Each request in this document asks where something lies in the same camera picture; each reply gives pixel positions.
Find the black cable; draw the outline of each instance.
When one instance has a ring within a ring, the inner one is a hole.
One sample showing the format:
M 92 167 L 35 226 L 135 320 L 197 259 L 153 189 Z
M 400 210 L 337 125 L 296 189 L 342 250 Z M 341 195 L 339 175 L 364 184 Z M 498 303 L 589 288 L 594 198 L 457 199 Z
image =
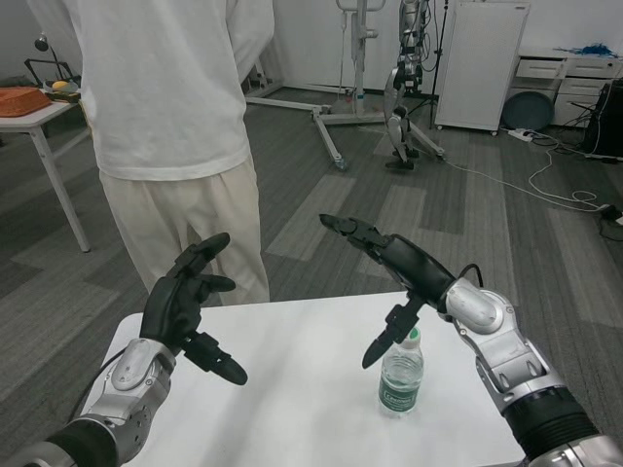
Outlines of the black cable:
M 458 274 L 458 278 L 465 277 L 465 275 L 472 269 L 476 270 L 476 274 L 478 275 L 478 285 L 482 289 L 485 286 L 485 282 L 483 281 L 483 273 L 480 271 L 480 267 L 475 263 L 471 263 L 463 268 L 463 270 Z
M 76 415 L 76 412 L 78 411 L 78 408 L 80 407 L 80 403 L 85 399 L 85 397 L 87 397 L 87 394 L 91 390 L 92 386 L 95 384 L 95 381 L 97 380 L 97 378 L 104 372 L 104 370 L 106 370 L 106 368 L 108 368 L 110 366 L 111 363 L 113 363 L 115 360 L 117 360 L 119 357 L 121 357 L 121 355 L 125 351 L 126 351 L 126 348 L 124 347 L 119 352 L 117 352 L 115 355 L 110 357 L 108 359 L 108 361 L 106 361 L 106 363 L 104 363 L 101 366 L 101 368 L 97 371 L 95 376 L 91 378 L 91 381 L 89 381 L 89 384 L 87 384 L 87 387 L 85 387 L 83 389 L 82 393 L 80 394 L 80 397 L 78 398 L 78 400 L 76 401 L 76 404 L 74 405 L 73 409 L 71 410 L 71 414 L 69 415 L 69 418 L 67 418 L 67 423 L 69 423 L 71 420 L 74 419 L 74 416 Z
M 600 236 L 605 238 L 606 240 L 622 242 L 623 241 L 623 236 L 621 238 L 612 238 L 611 236 L 607 236 L 604 233 L 604 222 L 605 222 L 604 218 L 600 219 Z

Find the wheel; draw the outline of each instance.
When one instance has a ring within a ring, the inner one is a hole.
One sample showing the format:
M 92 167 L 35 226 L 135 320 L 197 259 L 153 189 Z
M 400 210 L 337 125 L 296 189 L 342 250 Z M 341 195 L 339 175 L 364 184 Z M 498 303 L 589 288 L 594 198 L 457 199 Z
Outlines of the wheel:
M 338 170 L 341 172 L 346 172 L 348 170 L 348 164 L 346 160 L 340 159 L 339 161 L 335 161 L 335 166 L 338 167 Z

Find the metal pole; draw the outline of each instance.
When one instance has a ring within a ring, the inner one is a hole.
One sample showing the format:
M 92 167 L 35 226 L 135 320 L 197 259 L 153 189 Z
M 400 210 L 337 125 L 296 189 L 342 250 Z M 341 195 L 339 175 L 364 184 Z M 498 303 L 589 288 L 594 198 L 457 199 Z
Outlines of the metal pole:
M 430 102 L 430 121 L 428 122 L 428 129 L 432 129 L 432 108 L 435 102 L 435 91 L 437 90 L 437 77 L 439 76 L 439 63 L 441 62 L 441 55 L 444 54 L 444 34 L 446 32 L 446 19 L 448 18 L 448 0 L 444 3 L 444 20 L 441 26 L 441 38 L 439 39 L 439 50 L 437 53 L 437 61 L 435 63 L 435 79 L 432 82 L 432 102 Z
M 355 86 L 355 114 L 357 116 L 363 115 L 365 109 L 363 107 L 363 73 L 365 71 L 365 61 L 366 61 L 366 37 L 367 37 L 367 27 L 366 27 L 366 16 L 368 13 L 368 0 L 357 0 L 357 27 L 356 34 L 357 38 L 357 66 L 355 69 L 355 78 L 354 78 L 354 86 Z

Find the white cable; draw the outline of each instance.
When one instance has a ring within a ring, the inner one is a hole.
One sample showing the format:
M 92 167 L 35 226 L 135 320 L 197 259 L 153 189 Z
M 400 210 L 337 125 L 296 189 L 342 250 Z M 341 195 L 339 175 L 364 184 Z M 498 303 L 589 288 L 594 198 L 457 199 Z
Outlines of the white cable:
M 516 185 L 513 185 L 512 183 L 504 182 L 503 180 L 498 180 L 498 179 L 492 177 L 491 175 L 488 175 L 486 173 L 480 172 L 478 170 L 472 170 L 470 168 L 460 167 L 460 166 L 455 165 L 455 164 L 453 164 L 451 162 L 448 162 L 448 161 L 446 161 L 446 164 L 451 166 L 451 167 L 454 167 L 454 168 L 456 168 L 458 170 L 462 170 L 464 172 L 475 173 L 477 175 L 481 175 L 481 176 L 483 176 L 485 178 L 488 178 L 488 179 L 490 179 L 490 180 L 492 180 L 494 182 L 500 183 L 500 184 L 505 185 L 507 187 L 514 188 L 515 190 L 518 190 L 518 191 L 523 192 L 523 193 L 525 193 L 527 195 L 530 195 L 531 197 L 542 199 L 543 201 L 547 201 L 550 204 L 555 204 L 557 206 L 561 206 L 561 207 L 563 207 L 565 209 L 571 209 L 573 211 L 580 211 L 580 212 L 599 212 L 599 211 L 601 211 L 602 208 L 600 206 L 597 206 L 596 204 L 593 204 L 591 202 L 591 201 L 594 201 L 595 199 L 597 199 L 597 195 L 595 195 L 594 193 L 586 192 L 586 191 L 583 191 L 583 190 L 578 190 L 578 191 L 575 191 L 575 192 L 573 192 L 571 194 L 571 198 L 565 198 L 565 197 L 561 197 L 559 195 L 553 195 L 551 193 L 544 192 L 544 191 L 540 190 L 538 187 L 535 186 L 535 184 L 533 183 L 532 180 L 537 175 L 543 173 L 545 170 L 547 170 L 548 168 L 550 168 L 550 167 L 552 167 L 554 165 L 553 160 L 552 160 L 552 153 L 551 152 L 556 150 L 556 149 L 559 149 L 563 145 L 563 143 L 561 141 L 559 141 L 558 139 L 553 138 L 552 136 L 549 136 L 547 134 L 542 134 L 542 133 L 539 133 L 537 131 L 532 131 L 532 133 L 537 134 L 539 136 L 544 136 L 544 137 L 549 138 L 549 139 L 551 139 L 553 141 L 556 141 L 556 143 L 557 143 L 554 148 L 551 148 L 551 149 L 548 149 L 547 151 L 545 151 L 545 153 L 547 154 L 547 156 L 549 158 L 549 163 L 547 165 L 545 165 L 544 167 L 540 168 L 539 170 L 537 170 L 535 173 L 533 173 L 531 175 L 531 177 L 528 179 L 528 182 L 530 183 L 530 185 L 535 190 L 537 190 L 540 194 L 542 194 L 543 196 L 537 195 L 536 193 L 533 193 L 533 192 L 531 192 L 529 190 L 526 190 L 524 188 L 521 188 L 521 187 L 518 187 Z M 575 151 L 575 150 L 572 150 L 572 149 L 569 149 L 569 148 L 565 148 L 565 149 L 569 150 L 569 151 L 572 151 L 574 153 L 577 153 L 577 154 L 582 154 L 582 155 L 585 156 L 584 153 L 580 153 L 579 151 Z M 578 198 L 578 196 L 580 194 L 587 195 L 587 197 L 586 198 Z M 554 201 L 553 199 L 550 199 L 550 198 L 561 199 L 561 200 L 566 201 L 566 202 L 580 202 L 580 203 L 583 203 L 583 204 L 591 206 L 591 209 L 585 209 L 585 208 L 582 208 L 582 207 L 569 206 L 568 204 L 562 204 L 561 202 Z

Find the power strip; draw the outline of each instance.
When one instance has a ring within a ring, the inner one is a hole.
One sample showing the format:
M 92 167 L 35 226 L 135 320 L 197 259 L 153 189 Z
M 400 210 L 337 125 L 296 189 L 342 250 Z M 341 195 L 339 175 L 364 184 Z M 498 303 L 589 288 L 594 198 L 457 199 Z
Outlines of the power strip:
M 511 129 L 508 131 L 512 137 L 521 139 L 522 141 L 526 141 L 527 143 L 531 143 L 533 138 L 531 135 L 531 131 L 529 129 L 517 128 Z

